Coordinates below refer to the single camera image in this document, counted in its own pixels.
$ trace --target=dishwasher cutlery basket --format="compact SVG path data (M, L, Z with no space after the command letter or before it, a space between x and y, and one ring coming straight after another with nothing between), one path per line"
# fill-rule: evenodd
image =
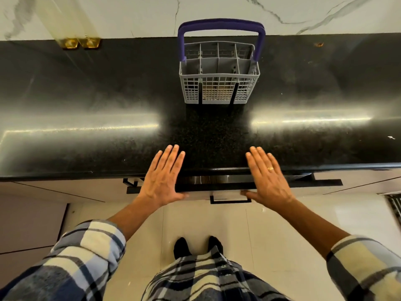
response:
M257 32L253 44L208 41L184 44L184 34L195 30L247 30ZM178 29L180 79L185 103L247 103L260 75L265 29L261 23L239 19L188 21Z

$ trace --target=kitchen counter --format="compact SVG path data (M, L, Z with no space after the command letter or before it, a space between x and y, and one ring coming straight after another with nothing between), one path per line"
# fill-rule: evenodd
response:
M251 145L288 173L401 167L399 46L267 36L248 103L218 106L184 103L176 38L0 42L0 180L143 176L168 144L186 151L184 175L248 173Z

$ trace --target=left hand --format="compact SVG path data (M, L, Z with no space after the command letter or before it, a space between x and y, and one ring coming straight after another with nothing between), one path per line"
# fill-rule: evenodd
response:
M184 151L177 157L178 148L178 145L168 145L163 154L162 151L157 152L139 192L138 197L152 201L156 208L188 196L175 192L175 183L185 157Z

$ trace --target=white marble wall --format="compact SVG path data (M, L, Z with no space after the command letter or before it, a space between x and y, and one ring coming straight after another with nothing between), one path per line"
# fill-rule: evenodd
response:
M239 18L269 35L401 32L401 0L79 0L102 38L170 37L188 20ZM35 0L0 0L0 40L51 39ZM193 36L240 35L238 31Z

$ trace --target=forearm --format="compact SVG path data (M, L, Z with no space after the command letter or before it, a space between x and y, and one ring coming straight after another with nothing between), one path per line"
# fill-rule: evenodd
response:
M139 227L141 227L143 222L158 208L154 201L139 195L132 203L108 220L117 225L128 241Z
M335 243L350 234L326 221L294 199L277 211L321 255L326 258Z

